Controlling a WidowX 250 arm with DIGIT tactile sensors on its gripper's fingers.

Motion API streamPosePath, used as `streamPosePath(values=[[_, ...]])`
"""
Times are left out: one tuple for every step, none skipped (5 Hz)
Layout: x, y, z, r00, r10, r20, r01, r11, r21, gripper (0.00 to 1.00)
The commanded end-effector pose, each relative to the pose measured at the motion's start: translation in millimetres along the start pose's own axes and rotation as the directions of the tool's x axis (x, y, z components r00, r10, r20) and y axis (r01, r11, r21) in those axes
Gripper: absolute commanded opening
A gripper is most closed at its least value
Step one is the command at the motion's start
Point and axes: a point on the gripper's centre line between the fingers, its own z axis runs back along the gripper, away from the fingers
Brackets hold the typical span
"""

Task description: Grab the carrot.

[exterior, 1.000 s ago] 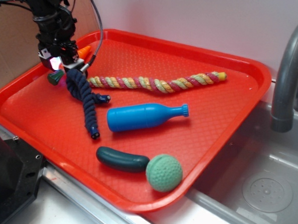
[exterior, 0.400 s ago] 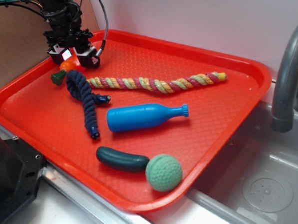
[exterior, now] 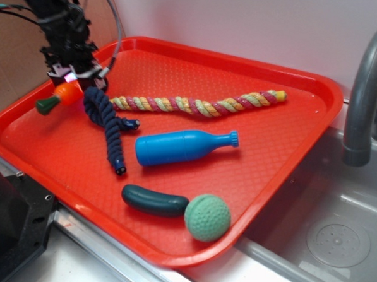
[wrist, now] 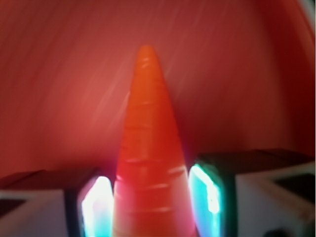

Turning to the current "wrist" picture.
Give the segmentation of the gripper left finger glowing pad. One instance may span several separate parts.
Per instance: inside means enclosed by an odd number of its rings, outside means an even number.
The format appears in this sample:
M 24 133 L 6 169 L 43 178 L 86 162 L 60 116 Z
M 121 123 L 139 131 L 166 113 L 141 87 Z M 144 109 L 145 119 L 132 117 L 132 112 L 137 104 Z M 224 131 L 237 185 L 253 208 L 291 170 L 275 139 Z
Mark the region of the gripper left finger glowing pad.
M 109 237 L 112 184 L 97 168 L 19 172 L 0 180 L 2 237 Z

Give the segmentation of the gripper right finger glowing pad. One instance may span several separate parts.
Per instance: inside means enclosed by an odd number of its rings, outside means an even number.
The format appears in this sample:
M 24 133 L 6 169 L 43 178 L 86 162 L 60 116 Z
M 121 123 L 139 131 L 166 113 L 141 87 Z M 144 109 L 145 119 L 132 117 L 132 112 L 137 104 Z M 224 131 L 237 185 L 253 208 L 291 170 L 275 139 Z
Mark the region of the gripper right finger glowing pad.
M 315 157 L 285 149 L 206 153 L 189 171 L 201 237 L 313 237 Z

